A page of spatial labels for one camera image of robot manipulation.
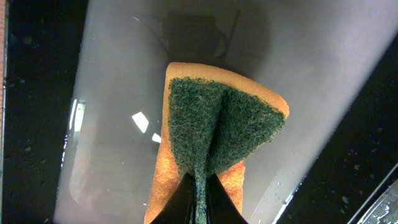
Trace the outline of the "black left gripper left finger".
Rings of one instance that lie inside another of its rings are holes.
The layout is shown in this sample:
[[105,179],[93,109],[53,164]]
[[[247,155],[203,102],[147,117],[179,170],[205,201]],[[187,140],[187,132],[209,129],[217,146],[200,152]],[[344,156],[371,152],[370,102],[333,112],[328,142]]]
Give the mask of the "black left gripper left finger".
[[195,224],[195,210],[195,179],[186,173],[165,207],[150,224]]

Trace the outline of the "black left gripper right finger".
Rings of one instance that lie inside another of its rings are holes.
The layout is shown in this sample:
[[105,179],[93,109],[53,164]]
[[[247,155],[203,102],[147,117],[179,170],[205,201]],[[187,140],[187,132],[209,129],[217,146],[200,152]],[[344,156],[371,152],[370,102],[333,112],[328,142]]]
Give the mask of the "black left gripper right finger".
[[248,224],[216,174],[210,176],[206,183],[206,205],[209,224]]

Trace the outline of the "orange green scrub sponge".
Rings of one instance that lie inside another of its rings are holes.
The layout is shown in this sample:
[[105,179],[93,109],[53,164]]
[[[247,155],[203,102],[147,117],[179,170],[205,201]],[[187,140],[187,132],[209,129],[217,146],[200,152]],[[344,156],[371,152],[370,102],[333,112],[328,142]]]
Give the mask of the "orange green scrub sponge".
[[172,62],[165,73],[161,143],[144,221],[162,211],[186,173],[195,179],[195,223],[208,223],[206,183],[216,174],[241,214],[244,160],[285,125],[287,102],[228,70]]

